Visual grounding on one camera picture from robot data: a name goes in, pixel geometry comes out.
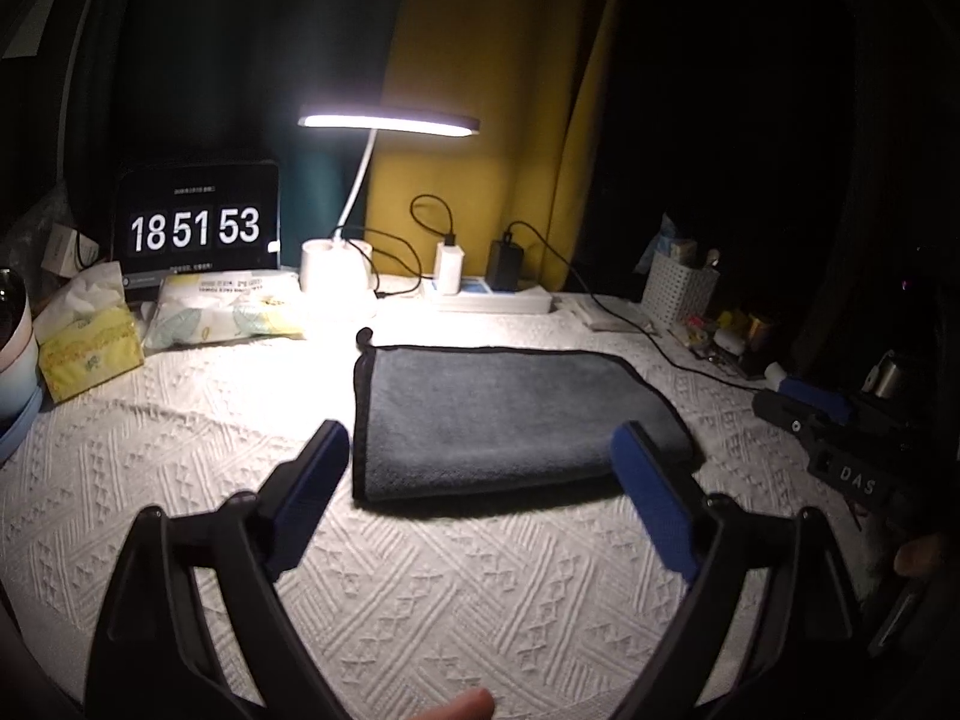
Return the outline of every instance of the yellow curtain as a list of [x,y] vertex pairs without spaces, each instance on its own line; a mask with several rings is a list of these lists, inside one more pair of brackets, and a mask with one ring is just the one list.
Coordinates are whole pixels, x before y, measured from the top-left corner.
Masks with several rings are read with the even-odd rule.
[[[430,271],[437,239],[408,213],[415,194],[443,197],[466,252],[486,271],[490,242],[524,220],[572,257],[592,177],[620,0],[403,0],[383,103],[480,119],[480,133],[382,133],[371,167],[367,225],[407,238]],[[442,208],[422,217],[445,224]],[[524,275],[558,289],[566,267],[517,230]],[[368,240],[403,256],[381,237]],[[398,272],[386,258],[385,272]]]

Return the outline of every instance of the curtain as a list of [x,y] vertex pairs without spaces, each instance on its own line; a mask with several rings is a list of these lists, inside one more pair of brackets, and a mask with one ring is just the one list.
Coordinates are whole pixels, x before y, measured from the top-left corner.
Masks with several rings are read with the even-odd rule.
[[366,141],[298,127],[299,110],[317,98],[378,101],[398,6],[130,0],[112,106],[118,156],[274,156],[281,258],[298,265],[301,243],[336,223]]
[[[385,104],[476,117],[469,138],[384,133],[374,153],[367,223],[408,238],[430,268],[436,238],[408,214],[419,193],[443,196],[483,274],[490,242],[525,220],[570,258],[584,210],[620,0],[403,0]],[[425,220],[442,224],[424,205]],[[378,247],[398,256],[376,235]],[[566,267],[524,230],[524,275],[558,289]],[[397,271],[386,259],[384,271]]]

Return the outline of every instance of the digital clock display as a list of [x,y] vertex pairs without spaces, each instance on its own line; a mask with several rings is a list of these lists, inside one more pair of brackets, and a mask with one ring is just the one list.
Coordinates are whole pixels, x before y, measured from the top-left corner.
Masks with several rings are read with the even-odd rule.
[[138,213],[131,216],[128,232],[127,253],[131,257],[248,247],[260,242],[260,209],[256,205],[226,205]]
[[280,266],[280,171],[271,160],[149,164],[121,176],[113,258],[128,299],[170,274]]

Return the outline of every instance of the gray towel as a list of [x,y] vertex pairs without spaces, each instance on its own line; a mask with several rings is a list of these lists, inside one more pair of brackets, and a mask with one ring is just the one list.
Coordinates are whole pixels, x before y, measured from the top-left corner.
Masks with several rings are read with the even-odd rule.
[[485,346],[371,346],[357,336],[353,497],[395,501],[611,473],[614,429],[639,421],[664,458],[700,453],[677,411],[620,357]]

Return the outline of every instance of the perforated basket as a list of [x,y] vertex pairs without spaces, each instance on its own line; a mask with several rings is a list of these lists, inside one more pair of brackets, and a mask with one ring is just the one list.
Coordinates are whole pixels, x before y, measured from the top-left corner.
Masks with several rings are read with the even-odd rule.
[[656,252],[640,308],[667,327],[695,314],[702,316],[719,278],[712,268],[688,268]]

